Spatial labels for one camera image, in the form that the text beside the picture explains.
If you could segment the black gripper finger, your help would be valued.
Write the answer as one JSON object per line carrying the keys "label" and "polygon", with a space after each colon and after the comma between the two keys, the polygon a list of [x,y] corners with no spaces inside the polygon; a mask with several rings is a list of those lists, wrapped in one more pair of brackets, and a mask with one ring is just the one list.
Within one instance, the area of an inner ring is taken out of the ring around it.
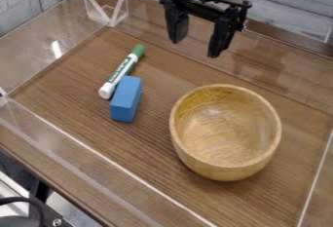
{"label": "black gripper finger", "polygon": [[233,29],[228,19],[217,19],[213,23],[213,33],[208,45],[208,57],[216,58],[228,48],[233,36]]}
{"label": "black gripper finger", "polygon": [[172,44],[177,44],[188,33],[187,11],[171,0],[165,0],[165,30]]}

